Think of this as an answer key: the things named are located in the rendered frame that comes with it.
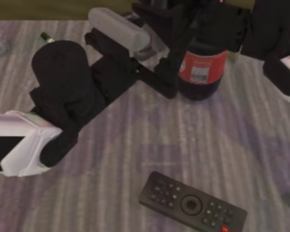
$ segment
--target circular navigation pad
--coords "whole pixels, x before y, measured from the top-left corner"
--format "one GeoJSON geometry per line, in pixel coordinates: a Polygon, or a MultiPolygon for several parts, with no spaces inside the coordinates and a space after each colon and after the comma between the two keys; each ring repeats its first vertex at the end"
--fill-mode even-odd
{"type": "Polygon", "coordinates": [[[182,199],[181,208],[185,214],[197,215],[202,210],[202,203],[199,198],[189,195],[182,199]]]}

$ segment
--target black remote control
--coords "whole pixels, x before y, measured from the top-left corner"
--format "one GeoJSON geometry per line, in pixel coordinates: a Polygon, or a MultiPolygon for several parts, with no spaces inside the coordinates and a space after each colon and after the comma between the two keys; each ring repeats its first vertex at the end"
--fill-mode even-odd
{"type": "Polygon", "coordinates": [[[200,232],[242,232],[247,212],[153,172],[139,202],[200,232]]]}

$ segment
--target marker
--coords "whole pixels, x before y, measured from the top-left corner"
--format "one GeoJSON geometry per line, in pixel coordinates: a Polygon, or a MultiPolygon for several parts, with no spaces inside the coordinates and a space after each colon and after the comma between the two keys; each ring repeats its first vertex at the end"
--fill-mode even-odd
{"type": "Polygon", "coordinates": [[[47,33],[43,32],[41,35],[41,38],[46,41],[48,44],[54,42],[55,40],[50,37],[47,33]]]}

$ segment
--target power button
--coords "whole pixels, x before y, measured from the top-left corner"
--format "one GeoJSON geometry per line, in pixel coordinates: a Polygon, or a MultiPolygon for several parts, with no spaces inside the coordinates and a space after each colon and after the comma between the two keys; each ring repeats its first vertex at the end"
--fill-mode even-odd
{"type": "Polygon", "coordinates": [[[229,227],[227,227],[227,226],[222,226],[222,227],[221,227],[221,232],[229,232],[229,227]]]}

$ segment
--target bottle label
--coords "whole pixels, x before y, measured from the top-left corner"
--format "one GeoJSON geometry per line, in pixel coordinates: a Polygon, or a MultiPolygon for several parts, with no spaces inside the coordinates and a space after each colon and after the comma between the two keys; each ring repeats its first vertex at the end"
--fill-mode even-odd
{"type": "Polygon", "coordinates": [[[221,78],[227,56],[228,51],[214,56],[200,56],[187,52],[179,76],[189,83],[211,84],[221,78]]]}

